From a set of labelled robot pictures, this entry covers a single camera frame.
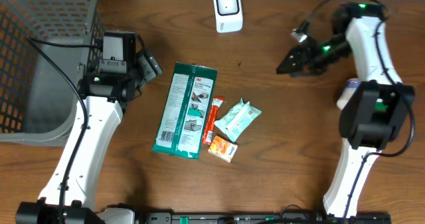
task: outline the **gray plastic basket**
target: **gray plastic basket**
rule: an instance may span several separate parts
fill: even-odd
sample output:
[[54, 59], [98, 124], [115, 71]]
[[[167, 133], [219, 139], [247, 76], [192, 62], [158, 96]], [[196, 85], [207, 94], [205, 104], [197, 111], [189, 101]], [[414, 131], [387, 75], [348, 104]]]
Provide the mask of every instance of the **gray plastic basket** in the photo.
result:
[[[97, 0], [0, 0], [0, 142], [65, 145], [77, 99], [25, 35], [60, 44], [94, 44], [104, 28]], [[41, 49], [77, 85], [96, 49]]]

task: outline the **green package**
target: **green package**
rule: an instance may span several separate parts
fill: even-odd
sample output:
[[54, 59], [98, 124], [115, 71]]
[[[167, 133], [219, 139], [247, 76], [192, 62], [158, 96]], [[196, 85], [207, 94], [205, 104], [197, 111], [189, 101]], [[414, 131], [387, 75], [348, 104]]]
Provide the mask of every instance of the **green package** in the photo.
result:
[[153, 152], [198, 159], [217, 70], [177, 62]]

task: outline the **orange box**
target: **orange box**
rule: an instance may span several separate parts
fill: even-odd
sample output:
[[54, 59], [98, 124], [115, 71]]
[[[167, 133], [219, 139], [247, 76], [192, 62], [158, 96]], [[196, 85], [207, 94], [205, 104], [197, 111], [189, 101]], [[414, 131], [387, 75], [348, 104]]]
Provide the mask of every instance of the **orange box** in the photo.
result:
[[237, 149], [238, 146], [236, 144], [215, 136], [208, 152], [230, 163]]

